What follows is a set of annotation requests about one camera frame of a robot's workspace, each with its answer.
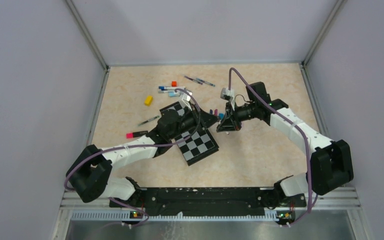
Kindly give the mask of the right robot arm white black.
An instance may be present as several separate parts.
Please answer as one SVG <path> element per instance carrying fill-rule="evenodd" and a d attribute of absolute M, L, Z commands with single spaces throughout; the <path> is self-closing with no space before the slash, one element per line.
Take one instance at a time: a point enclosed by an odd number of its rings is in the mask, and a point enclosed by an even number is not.
<path fill-rule="evenodd" d="M 308 192 L 323 196 L 354 179 L 351 149 L 344 140 L 334 141 L 311 128 L 281 99 L 272 100 L 263 82 L 247 88 L 249 100 L 239 106 L 232 89 L 223 88 L 225 114 L 217 132 L 239 131 L 244 121 L 259 119 L 283 133 L 307 158 L 307 171 L 275 183 L 273 200 L 287 206 L 295 195 Z"/>

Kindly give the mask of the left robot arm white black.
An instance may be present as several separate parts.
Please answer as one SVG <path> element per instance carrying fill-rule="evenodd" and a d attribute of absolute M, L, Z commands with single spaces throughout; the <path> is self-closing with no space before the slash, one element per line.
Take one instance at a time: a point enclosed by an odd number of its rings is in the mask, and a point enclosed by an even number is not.
<path fill-rule="evenodd" d="M 109 148 L 86 146 L 67 170 L 64 188 L 90 203 L 105 192 L 113 169 L 163 155 L 172 146 L 190 139 L 196 131 L 218 121 L 218 116 L 204 110 L 185 109 L 183 115 L 173 109 L 166 110 L 152 130 L 134 141 Z M 190 135 L 174 141 L 186 132 Z"/>

